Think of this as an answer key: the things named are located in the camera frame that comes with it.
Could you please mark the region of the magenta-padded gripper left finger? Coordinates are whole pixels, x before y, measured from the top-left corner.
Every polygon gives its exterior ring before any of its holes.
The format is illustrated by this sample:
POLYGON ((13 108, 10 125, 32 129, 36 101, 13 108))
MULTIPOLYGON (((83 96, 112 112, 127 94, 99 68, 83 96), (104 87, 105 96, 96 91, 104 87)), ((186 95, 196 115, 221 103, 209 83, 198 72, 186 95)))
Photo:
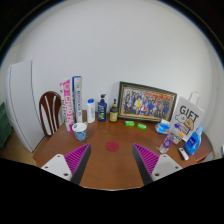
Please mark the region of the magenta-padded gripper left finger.
POLYGON ((87 143, 66 155, 56 154, 42 169, 79 185, 90 155, 91 144, 87 143))

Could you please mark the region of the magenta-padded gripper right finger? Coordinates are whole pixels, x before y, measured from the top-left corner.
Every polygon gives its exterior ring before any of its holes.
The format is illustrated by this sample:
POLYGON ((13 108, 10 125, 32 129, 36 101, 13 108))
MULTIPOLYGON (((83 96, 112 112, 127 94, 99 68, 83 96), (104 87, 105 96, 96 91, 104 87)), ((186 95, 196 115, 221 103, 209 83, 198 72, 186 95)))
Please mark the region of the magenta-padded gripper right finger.
POLYGON ((132 154, 145 185, 182 169, 182 167, 167 154, 158 155, 136 143, 133 144, 132 154))

